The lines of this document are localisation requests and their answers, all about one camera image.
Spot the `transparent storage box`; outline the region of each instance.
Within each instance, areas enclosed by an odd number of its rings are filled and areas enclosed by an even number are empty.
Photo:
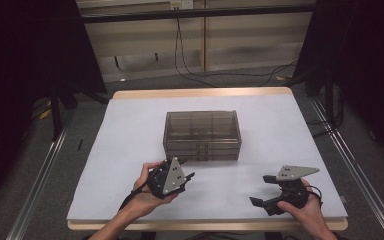
[[[236,111],[167,113],[163,145],[168,159],[238,160],[241,143]]]

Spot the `cable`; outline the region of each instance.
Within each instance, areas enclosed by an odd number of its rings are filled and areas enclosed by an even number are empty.
[[[332,133],[342,125],[342,122],[344,120],[344,96],[341,92],[339,95],[339,100],[338,100],[338,105],[337,105],[337,115],[335,117],[333,117],[332,120],[333,120],[333,122],[331,124],[333,125],[334,129],[328,129],[328,130],[324,130],[324,131],[321,131],[319,133],[313,134],[313,138],[320,137],[320,136],[327,134],[327,133]],[[310,120],[307,122],[307,124],[309,124],[309,125],[327,124],[327,123],[329,123],[329,121]]]
[[[138,188],[136,188],[135,190],[132,190],[130,192],[130,194],[124,199],[123,203],[121,204],[121,206],[118,210],[123,209],[130,202],[130,200],[132,200],[139,193],[142,193],[142,189],[146,186],[146,184],[148,184],[149,179],[151,179],[155,176],[155,174],[158,172],[158,169],[161,168],[161,164],[156,168],[157,168],[157,170],[154,171],[150,176],[148,176],[148,178],[146,179],[146,181],[144,183],[142,183],[142,185],[140,185]]]
[[[264,73],[264,74],[246,74],[246,73],[209,73],[209,74],[196,74],[196,73],[193,73],[189,70],[189,68],[187,67],[186,65],[186,61],[185,61],[185,54],[184,54],[184,48],[183,48],[183,38],[182,38],[182,31],[180,29],[180,21],[179,19],[177,19],[177,34],[176,34],[176,48],[175,48],[175,53],[174,53],[174,66],[176,68],[176,71],[180,74],[180,76],[188,79],[188,80],[191,80],[191,81],[197,81],[197,82],[201,82],[201,83],[204,83],[206,85],[209,85],[211,87],[217,87],[217,86],[214,86],[210,83],[207,83],[207,82],[204,82],[204,81],[201,81],[201,80],[197,80],[197,79],[193,79],[193,78],[189,78],[189,77],[186,77],[185,75],[183,75],[182,73],[180,73],[178,67],[177,67],[177,49],[178,49],[178,41],[180,40],[180,48],[181,48],[181,53],[182,53],[182,62],[183,62],[183,65],[185,66],[185,69],[186,71],[191,74],[192,76],[195,76],[195,77],[210,77],[210,76],[249,76],[249,77],[264,77],[264,76],[270,76],[263,84],[259,85],[258,87],[261,87],[261,86],[264,86],[266,85],[267,83],[270,82],[271,78],[273,77],[274,74],[276,73],[279,73],[283,70],[285,70],[286,68],[288,67],[291,67],[291,66],[295,66],[295,63],[297,62],[297,60],[287,64],[287,65],[282,65],[282,66],[278,66],[276,67],[275,69],[273,69],[273,71],[271,71],[271,73]]]
[[[320,207],[323,205],[323,202],[322,202],[322,191],[320,191],[320,189],[318,189],[317,187],[315,186],[306,186],[306,187],[309,187],[309,188],[314,188],[316,189],[319,194],[315,193],[315,192],[312,192],[312,191],[307,191],[307,193],[311,194],[311,195],[314,195],[316,196],[317,199],[319,199],[319,202],[320,202]]]

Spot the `wall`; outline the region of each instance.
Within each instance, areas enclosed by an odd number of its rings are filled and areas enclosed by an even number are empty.
[[[194,8],[253,7],[314,2],[314,0],[195,0]],[[82,15],[170,9],[170,1],[162,0],[77,0],[77,4]],[[296,60],[310,18],[311,13],[194,18],[180,19],[180,27],[184,51],[198,58],[198,63],[194,64],[192,61],[191,67],[198,71],[208,71],[279,65]],[[99,59],[105,58],[108,61],[109,57],[114,56],[153,57],[155,53],[174,54],[177,35],[177,21],[174,19],[87,24],[86,28],[98,62]],[[105,75],[106,71],[116,70],[106,70],[101,67],[101,71]]]

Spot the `dark curtain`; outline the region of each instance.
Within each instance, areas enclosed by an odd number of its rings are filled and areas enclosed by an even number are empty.
[[[326,68],[346,100],[384,144],[384,1],[319,0],[294,75],[317,63],[305,79],[317,95]]]
[[[0,1],[0,186],[36,100],[52,86],[66,94],[79,91],[72,84],[106,92],[84,25],[60,21],[79,17],[74,0]]]

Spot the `wooden table edge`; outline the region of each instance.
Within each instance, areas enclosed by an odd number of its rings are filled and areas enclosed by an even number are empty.
[[[68,220],[71,230],[99,230],[108,221],[75,221]],[[326,218],[327,226],[332,231],[343,231],[348,227],[345,217]],[[303,230],[295,219],[270,219],[261,221],[237,222],[197,222],[197,221],[161,221],[140,222],[130,224],[130,231],[296,231]]]
[[[206,97],[206,96],[244,96],[292,94],[287,87],[264,88],[196,88],[196,89],[159,89],[117,91],[113,99],[161,98],[161,97]]]

